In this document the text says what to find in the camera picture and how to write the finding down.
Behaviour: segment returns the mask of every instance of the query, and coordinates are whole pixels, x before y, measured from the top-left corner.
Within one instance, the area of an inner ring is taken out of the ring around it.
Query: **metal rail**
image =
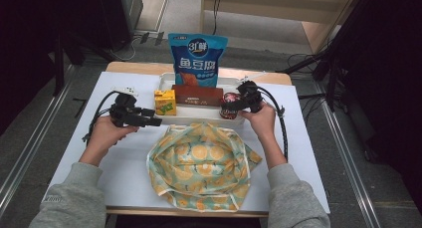
[[[315,85],[318,93],[325,93],[323,86],[321,86],[318,82],[316,82]],[[350,154],[347,142],[341,132],[335,113],[330,110],[326,102],[322,104],[322,108],[329,127],[331,128],[332,135],[337,145],[338,152],[340,153],[348,179],[350,180],[351,187],[356,195],[357,203],[359,204],[360,210],[363,214],[363,219],[365,220],[367,227],[381,227],[372,201],[365,185],[362,182],[362,179],[360,178],[360,174]]]
[[[27,171],[31,161],[36,155],[37,150],[50,127],[50,124],[55,118],[64,98],[66,97],[70,84],[75,77],[76,70],[77,68],[73,65],[70,65],[67,68],[65,77],[68,78],[68,81],[66,82],[63,89],[59,92],[59,94],[52,98],[50,101],[46,111],[44,112],[27,144],[19,155],[19,158],[16,160],[12,170],[9,172],[9,175],[2,184],[0,188],[0,219],[4,215],[7,206],[12,200],[13,195],[18,189],[18,186],[25,175],[25,172]]]

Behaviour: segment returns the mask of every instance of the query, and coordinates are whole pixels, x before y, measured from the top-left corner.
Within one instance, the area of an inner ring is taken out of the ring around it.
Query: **metal tray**
[[[159,90],[171,90],[174,85],[174,73],[164,73],[160,76]],[[219,77],[217,88],[223,89],[223,93],[235,92],[239,93],[236,88],[240,85],[237,78]],[[162,118],[164,124],[183,124],[189,125],[196,122],[209,122],[218,126],[235,127],[243,124],[245,119],[237,116],[235,119],[223,119],[220,117],[220,108],[177,105],[177,115],[158,115]]]

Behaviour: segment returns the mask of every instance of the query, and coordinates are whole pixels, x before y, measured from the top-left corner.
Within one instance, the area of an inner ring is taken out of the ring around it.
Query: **juice box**
[[[176,115],[176,94],[174,90],[154,91],[155,113]]]

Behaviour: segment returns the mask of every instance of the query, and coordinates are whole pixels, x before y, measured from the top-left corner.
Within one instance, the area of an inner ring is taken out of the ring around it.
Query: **white table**
[[[139,96],[136,98],[136,106],[152,109],[153,91],[157,89],[159,84],[158,75],[163,72],[171,72],[171,70],[171,65],[166,64],[109,64],[107,72],[101,74],[93,94],[87,103],[87,107],[56,170],[51,185],[62,183],[68,175],[72,163],[79,160],[85,149],[82,137],[88,132],[89,124],[98,105],[103,97],[110,92],[112,87],[134,87],[139,92]],[[255,73],[223,69],[221,74],[225,77],[236,76],[243,78],[245,75]],[[305,127],[295,87],[261,83],[261,81],[268,81],[270,83],[289,84],[289,76],[269,73],[254,81],[259,86],[270,91],[279,105],[283,105],[286,108],[285,123],[289,139],[290,163],[295,168],[299,178],[307,181],[313,187],[316,197],[328,213],[329,208],[325,192],[320,180],[314,151]],[[114,96],[108,98],[103,109],[109,108],[114,103],[114,99]],[[108,213],[231,217],[264,217],[268,215],[268,193],[270,191],[267,180],[268,168],[263,149],[248,121],[237,126],[235,130],[245,143],[257,151],[264,159],[251,172],[251,187],[244,204],[238,212],[199,213],[184,211],[173,207],[164,198],[156,195],[147,174],[146,156],[153,144],[165,133],[167,127],[168,125],[165,124],[160,127],[142,127],[139,132],[132,133],[124,140],[119,141],[104,158],[100,166],[104,173],[99,181],[99,188],[105,193],[105,205],[107,206]],[[279,134],[277,137],[279,144],[283,144],[280,123],[277,120],[276,134]]]

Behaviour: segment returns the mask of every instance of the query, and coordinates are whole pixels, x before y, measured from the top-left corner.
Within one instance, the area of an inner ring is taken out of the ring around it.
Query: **left hand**
[[[80,162],[99,166],[108,150],[127,134],[138,131],[137,126],[117,127],[110,116],[100,116],[94,126],[90,142],[80,158]]]

